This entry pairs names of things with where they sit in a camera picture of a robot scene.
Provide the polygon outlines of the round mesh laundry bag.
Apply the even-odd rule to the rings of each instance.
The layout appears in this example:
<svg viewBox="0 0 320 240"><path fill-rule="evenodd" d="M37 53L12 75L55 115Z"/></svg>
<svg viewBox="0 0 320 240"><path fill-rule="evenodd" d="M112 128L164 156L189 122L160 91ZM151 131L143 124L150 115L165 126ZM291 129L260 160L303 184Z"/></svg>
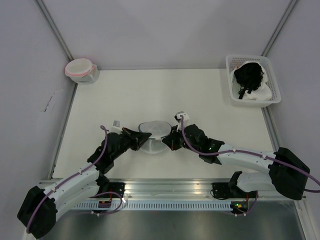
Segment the round mesh laundry bag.
<svg viewBox="0 0 320 240"><path fill-rule="evenodd" d="M147 154L160 154L167 149L167 146L162 142L163 138L171 133L172 126L161 120L143 122L138 126L140 133L151 133L151 136L140 148L141 151Z"/></svg>

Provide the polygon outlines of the black bra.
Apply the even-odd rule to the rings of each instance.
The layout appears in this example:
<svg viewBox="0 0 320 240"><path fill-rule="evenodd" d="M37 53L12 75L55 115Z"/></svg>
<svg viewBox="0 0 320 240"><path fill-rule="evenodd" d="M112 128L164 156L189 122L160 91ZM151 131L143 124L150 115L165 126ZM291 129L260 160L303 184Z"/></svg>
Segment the black bra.
<svg viewBox="0 0 320 240"><path fill-rule="evenodd" d="M257 62L245 63L237 68L233 74L236 82L240 85L239 100L242 100L245 94L251 94L258 90L264 77L263 69Z"/></svg>

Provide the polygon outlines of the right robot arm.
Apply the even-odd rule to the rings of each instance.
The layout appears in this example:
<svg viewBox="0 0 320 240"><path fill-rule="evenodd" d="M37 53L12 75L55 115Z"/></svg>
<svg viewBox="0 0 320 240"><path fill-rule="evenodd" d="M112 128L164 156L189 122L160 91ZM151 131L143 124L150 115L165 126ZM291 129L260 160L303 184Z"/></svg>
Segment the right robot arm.
<svg viewBox="0 0 320 240"><path fill-rule="evenodd" d="M296 201L303 197L310 168L285 147L275 152L237 148L207 137L195 124L184 129L172 127L162 142L172 151L181 148L191 150L208 164L239 166L251 170L251 173L236 171L232 175L228 192L235 198L252 191L277 191Z"/></svg>

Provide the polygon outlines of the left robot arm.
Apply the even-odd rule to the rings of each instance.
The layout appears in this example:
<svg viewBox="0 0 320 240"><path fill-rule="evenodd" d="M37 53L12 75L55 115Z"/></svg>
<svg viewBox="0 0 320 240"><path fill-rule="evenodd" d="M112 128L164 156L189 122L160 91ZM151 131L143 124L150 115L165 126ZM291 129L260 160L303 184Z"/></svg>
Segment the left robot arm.
<svg viewBox="0 0 320 240"><path fill-rule="evenodd" d="M27 192L17 213L27 234L42 238L76 204L93 196L106 197L110 181L105 174L114 161L129 149L138 151L152 135L126 127L120 133L100 128L105 133L104 139L84 165L70 176L44 188L36 185Z"/></svg>

